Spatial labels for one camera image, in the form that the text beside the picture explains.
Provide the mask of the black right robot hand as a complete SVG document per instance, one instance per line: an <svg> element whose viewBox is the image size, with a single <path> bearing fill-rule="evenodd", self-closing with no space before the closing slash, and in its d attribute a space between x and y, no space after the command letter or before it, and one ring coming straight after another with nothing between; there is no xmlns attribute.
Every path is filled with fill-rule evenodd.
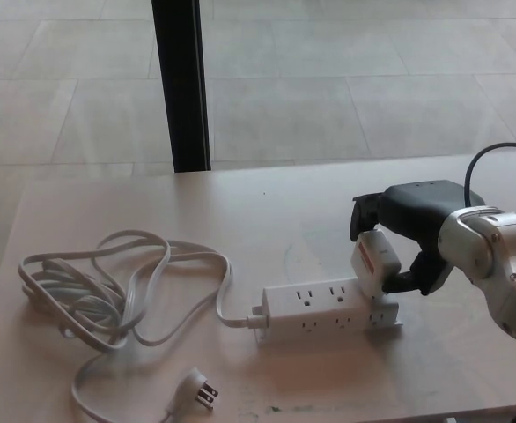
<svg viewBox="0 0 516 423"><path fill-rule="evenodd" d="M453 266L439 253L439 230L450 214L465 207L460 184L448 180L405 183L353 201L352 241L382 225L421 248L408 271L384 279L384 293L418 291L426 296L444 285Z"/></svg>

